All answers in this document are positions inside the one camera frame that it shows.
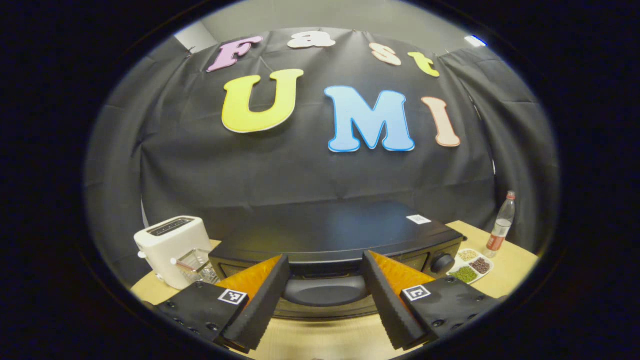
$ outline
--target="yellow letter u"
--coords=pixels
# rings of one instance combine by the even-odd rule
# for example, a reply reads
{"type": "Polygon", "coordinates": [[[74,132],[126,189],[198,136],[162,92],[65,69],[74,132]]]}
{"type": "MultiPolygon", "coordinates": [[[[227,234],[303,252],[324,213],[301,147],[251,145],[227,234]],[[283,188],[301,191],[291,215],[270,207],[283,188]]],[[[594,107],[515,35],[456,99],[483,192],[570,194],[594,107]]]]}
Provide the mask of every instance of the yellow letter u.
{"type": "Polygon", "coordinates": [[[249,99],[253,86],[260,81],[259,75],[245,76],[225,84],[227,96],[222,106],[222,123],[235,133],[253,133],[276,127],[285,122],[296,107],[296,80],[304,72],[287,69],[272,72],[270,78],[277,81],[276,99],[269,110],[249,110],[249,99]]]}

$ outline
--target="white compartment plate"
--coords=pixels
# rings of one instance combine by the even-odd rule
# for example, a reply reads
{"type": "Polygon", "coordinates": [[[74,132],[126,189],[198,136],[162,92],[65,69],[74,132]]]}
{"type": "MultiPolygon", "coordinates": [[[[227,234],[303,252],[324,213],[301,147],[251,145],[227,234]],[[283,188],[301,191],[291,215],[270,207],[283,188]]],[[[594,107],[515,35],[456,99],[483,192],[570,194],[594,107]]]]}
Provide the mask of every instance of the white compartment plate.
{"type": "Polygon", "coordinates": [[[476,273],[476,275],[478,275],[473,281],[468,282],[468,284],[473,284],[474,282],[482,279],[486,274],[489,274],[491,272],[491,270],[493,270],[493,261],[489,260],[488,257],[480,254],[478,251],[476,251],[474,249],[460,249],[460,250],[458,250],[458,254],[456,254],[456,257],[455,257],[456,264],[451,268],[451,270],[449,270],[449,272],[447,272],[447,276],[451,275],[452,273],[454,273],[456,271],[458,271],[460,268],[462,268],[464,266],[469,266],[469,268],[471,268],[471,270],[473,270],[476,273]],[[473,259],[469,260],[469,261],[462,260],[462,258],[459,257],[458,254],[460,252],[467,251],[467,250],[471,250],[471,251],[475,252],[477,254],[477,256],[474,257],[473,259]],[[485,272],[484,274],[480,274],[476,269],[474,269],[471,266],[471,263],[475,262],[479,258],[483,258],[489,264],[489,271],[485,272]]]}

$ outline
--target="red bottle label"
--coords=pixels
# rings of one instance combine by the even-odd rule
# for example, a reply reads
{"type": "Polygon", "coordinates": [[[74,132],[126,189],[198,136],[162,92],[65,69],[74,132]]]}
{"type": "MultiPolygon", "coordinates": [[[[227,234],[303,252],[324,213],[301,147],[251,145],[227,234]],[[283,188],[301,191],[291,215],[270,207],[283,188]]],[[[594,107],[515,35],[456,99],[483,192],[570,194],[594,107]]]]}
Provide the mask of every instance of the red bottle label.
{"type": "Polygon", "coordinates": [[[489,242],[486,244],[486,248],[492,251],[498,251],[500,250],[500,247],[502,246],[502,242],[504,241],[504,236],[502,237],[498,237],[495,235],[491,235],[491,237],[489,238],[489,242]]]}

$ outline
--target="felt letter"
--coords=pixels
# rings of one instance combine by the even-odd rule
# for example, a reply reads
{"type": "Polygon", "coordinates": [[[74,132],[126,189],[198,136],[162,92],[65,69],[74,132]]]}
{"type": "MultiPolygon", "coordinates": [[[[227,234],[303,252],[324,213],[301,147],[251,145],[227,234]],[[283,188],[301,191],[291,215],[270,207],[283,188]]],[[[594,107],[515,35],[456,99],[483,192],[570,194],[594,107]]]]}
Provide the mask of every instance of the felt letter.
{"type": "Polygon", "coordinates": [[[238,60],[234,58],[235,54],[238,54],[238,56],[242,56],[249,52],[249,49],[251,49],[251,44],[256,44],[261,41],[262,37],[252,37],[222,45],[220,47],[220,53],[218,54],[216,61],[214,61],[213,65],[211,65],[207,69],[207,72],[212,72],[224,67],[229,67],[237,63],[238,60]]]}
{"type": "Polygon", "coordinates": [[[296,107],[296,80],[304,72],[287,69],[272,72],[270,78],[277,81],[276,98],[269,110],[255,113],[249,110],[253,85],[259,75],[245,76],[225,84],[227,96],[222,106],[222,123],[235,133],[253,133],[276,127],[287,120],[296,107]]]}
{"type": "Polygon", "coordinates": [[[415,63],[418,65],[420,70],[434,78],[440,76],[440,73],[431,67],[433,65],[433,61],[431,61],[431,59],[425,58],[424,55],[420,53],[408,53],[408,55],[415,59],[415,63]]]}
{"type": "Polygon", "coordinates": [[[300,47],[328,47],[334,46],[335,41],[331,40],[331,36],[324,31],[305,31],[291,36],[291,40],[287,45],[294,49],[300,47]]]}
{"type": "Polygon", "coordinates": [[[384,126],[387,137],[382,146],[388,151],[411,151],[415,143],[409,137],[404,115],[403,94],[382,91],[373,110],[362,96],[350,86],[330,86],[324,93],[333,99],[335,111],[335,138],[329,142],[333,152],[351,152],[360,148],[360,141],[353,136],[355,125],[368,148],[375,149],[384,126]]]}
{"type": "Polygon", "coordinates": [[[460,138],[456,136],[451,126],[451,120],[447,115],[447,103],[437,99],[435,97],[423,97],[422,102],[429,106],[433,120],[436,123],[438,129],[438,136],[436,136],[436,142],[438,145],[446,147],[455,147],[460,145],[460,138]]]}
{"type": "Polygon", "coordinates": [[[387,63],[395,66],[402,65],[402,62],[396,56],[396,52],[393,51],[393,49],[391,49],[389,46],[384,46],[384,45],[380,45],[380,44],[376,44],[375,42],[372,42],[371,44],[369,44],[369,47],[371,48],[371,50],[373,50],[371,52],[373,56],[375,56],[376,59],[382,61],[383,63],[387,63]]]}

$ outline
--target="gray wall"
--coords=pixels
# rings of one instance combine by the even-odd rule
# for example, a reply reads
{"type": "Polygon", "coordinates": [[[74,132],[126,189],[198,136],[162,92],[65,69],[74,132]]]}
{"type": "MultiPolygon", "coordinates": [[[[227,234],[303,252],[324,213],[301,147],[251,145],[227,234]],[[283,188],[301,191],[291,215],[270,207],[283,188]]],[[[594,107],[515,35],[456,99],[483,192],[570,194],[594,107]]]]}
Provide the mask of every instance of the gray wall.
{"type": "Polygon", "coordinates": [[[245,0],[204,17],[193,27],[193,39],[182,31],[179,40],[204,50],[261,31],[327,27],[355,29],[394,38],[437,55],[468,49],[464,29],[412,4],[393,0],[245,0]],[[202,32],[209,31],[211,38],[202,32]]]}

